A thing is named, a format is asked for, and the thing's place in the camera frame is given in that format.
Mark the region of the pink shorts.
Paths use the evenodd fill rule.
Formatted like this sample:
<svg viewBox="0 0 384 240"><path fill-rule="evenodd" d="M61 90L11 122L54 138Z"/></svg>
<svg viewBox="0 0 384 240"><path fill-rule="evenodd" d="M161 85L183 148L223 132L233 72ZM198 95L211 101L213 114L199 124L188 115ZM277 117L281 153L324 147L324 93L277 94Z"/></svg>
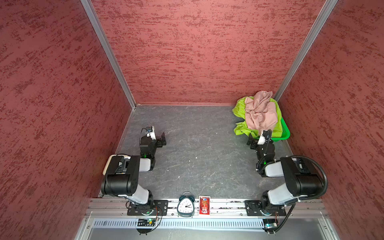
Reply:
<svg viewBox="0 0 384 240"><path fill-rule="evenodd" d="M259 91L253 98L245 98L245 120L248 129L257 130L258 136L263 131L273 131L278 124L276 104L271 101L273 92Z"/></svg>

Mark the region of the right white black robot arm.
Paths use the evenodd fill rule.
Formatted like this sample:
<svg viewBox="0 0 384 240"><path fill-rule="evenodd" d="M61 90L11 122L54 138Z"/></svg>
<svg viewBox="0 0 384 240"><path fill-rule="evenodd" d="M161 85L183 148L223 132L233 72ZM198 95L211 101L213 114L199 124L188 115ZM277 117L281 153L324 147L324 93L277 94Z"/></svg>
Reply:
<svg viewBox="0 0 384 240"><path fill-rule="evenodd" d="M256 170L264 178L284 178L279 187L263 192L259 200L246 200L248 216L285 216L285 207L323 196L328 188L325 171L305 156L275 159L275 145L270 131L258 138L249 136L247 145L256 151Z"/></svg>

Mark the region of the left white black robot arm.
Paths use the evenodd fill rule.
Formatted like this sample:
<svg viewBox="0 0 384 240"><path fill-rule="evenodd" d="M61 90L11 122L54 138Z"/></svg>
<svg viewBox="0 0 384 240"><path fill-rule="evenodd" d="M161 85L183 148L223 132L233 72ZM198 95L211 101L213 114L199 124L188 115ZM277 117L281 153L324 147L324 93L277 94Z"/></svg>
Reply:
<svg viewBox="0 0 384 240"><path fill-rule="evenodd" d="M150 216L154 211L162 210L156 206L151 191L140 186L139 173L154 169L156 151L167 142L165 133L157 138L154 132L149 130L146 132L146 135L139 140L139 155L116 154L109 157L103 170L101 193L105 196L127 199L131 203L128 214Z"/></svg>

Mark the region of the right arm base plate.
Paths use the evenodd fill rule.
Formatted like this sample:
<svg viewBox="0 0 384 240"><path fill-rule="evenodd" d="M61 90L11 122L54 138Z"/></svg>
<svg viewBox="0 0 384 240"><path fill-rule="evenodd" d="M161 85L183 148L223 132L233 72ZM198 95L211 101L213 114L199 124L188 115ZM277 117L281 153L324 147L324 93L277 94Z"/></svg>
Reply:
<svg viewBox="0 0 384 240"><path fill-rule="evenodd" d="M278 216L286 216L284 206L272 205L269 201L259 200L245 200L245 209L247 216L261 216L271 217L278 214Z"/></svg>

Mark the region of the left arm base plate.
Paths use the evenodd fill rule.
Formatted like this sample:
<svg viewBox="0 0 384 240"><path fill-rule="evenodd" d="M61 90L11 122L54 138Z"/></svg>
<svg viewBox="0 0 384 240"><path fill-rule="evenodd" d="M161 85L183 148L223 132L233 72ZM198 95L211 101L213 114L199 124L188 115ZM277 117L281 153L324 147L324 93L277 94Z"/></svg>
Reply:
<svg viewBox="0 0 384 240"><path fill-rule="evenodd" d="M168 213L168 200L153 200L146 205L130 204L128 216L166 216Z"/></svg>

